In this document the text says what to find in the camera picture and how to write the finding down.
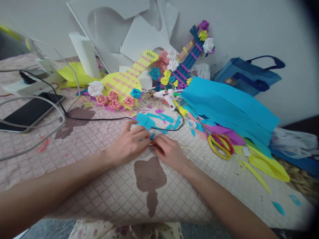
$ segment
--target guitar headstock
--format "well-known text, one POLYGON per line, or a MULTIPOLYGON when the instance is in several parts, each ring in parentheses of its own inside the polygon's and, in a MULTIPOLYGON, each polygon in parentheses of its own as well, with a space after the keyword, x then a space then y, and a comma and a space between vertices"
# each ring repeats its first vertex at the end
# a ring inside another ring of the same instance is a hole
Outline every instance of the guitar headstock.
POLYGON ((152 63, 159 59, 159 56, 153 51, 144 51, 143 56, 151 60, 152 63))

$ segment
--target scissors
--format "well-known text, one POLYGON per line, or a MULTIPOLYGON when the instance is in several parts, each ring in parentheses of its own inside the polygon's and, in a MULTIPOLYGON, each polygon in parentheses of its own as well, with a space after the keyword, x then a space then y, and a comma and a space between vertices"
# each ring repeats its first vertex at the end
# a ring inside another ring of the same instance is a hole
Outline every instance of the scissors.
POLYGON ((205 130, 205 132, 208 134, 207 140, 208 140, 209 146, 214 151, 214 153, 217 154, 222 159, 226 159, 226 160, 231 159, 231 155, 234 153, 234 148, 232 147, 232 144, 229 142, 229 140, 225 136, 222 136, 221 134, 212 133, 211 131, 205 128, 203 123, 201 123, 201 125, 203 126, 203 129, 205 130), (224 140, 227 143, 229 149, 224 145, 222 140, 224 140), (220 148, 226 154, 226 157, 220 154, 214 145, 220 148))

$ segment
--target plastic bag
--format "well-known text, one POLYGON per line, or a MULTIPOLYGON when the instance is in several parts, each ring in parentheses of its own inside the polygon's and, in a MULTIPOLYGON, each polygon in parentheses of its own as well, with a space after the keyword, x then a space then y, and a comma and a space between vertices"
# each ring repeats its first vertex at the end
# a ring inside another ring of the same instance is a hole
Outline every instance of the plastic bag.
POLYGON ((206 63, 193 65, 193 67, 190 69, 190 76, 198 76, 200 78, 209 80, 210 79, 210 67, 206 63))
POLYGON ((301 159, 312 156, 310 151, 318 148, 318 141, 314 134, 275 128, 270 146, 288 157, 301 159))

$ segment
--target blue bag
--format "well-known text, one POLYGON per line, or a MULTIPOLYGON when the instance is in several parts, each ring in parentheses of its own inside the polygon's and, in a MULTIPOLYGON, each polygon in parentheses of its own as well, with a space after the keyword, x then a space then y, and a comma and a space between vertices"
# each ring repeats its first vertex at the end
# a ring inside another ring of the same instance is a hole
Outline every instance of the blue bag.
POLYGON ((239 57, 232 58, 218 73, 214 81, 224 83, 228 77, 234 78, 237 81, 234 85, 236 89, 246 92, 251 96, 255 96, 260 92, 269 90, 271 85, 281 80, 281 77, 278 74, 270 70, 281 69, 285 66, 285 63, 281 60, 269 55, 256 57, 248 61, 244 61, 239 57), (251 64, 253 60, 262 57, 271 57, 276 65, 263 69, 251 64))

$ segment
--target white wall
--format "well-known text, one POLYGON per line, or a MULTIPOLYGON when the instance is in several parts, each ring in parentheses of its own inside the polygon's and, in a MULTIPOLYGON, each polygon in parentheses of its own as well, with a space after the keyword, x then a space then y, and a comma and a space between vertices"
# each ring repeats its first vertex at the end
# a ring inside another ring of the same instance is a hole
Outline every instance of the white wall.
MULTIPOLYGON (((35 39, 57 48, 64 57, 75 55, 68 33, 81 32, 66 0, 10 0, 1 3, 35 39)), ((273 55, 285 62, 274 70, 282 80, 256 98, 289 124, 319 114, 318 55, 307 13, 293 0, 169 0, 180 11, 171 44, 181 50, 191 40, 192 25, 210 22, 216 52, 203 59, 212 73, 233 57, 250 59, 273 55)), ((45 49, 50 57, 51 52, 45 49)), ((270 60, 256 62, 272 65, 270 60)))

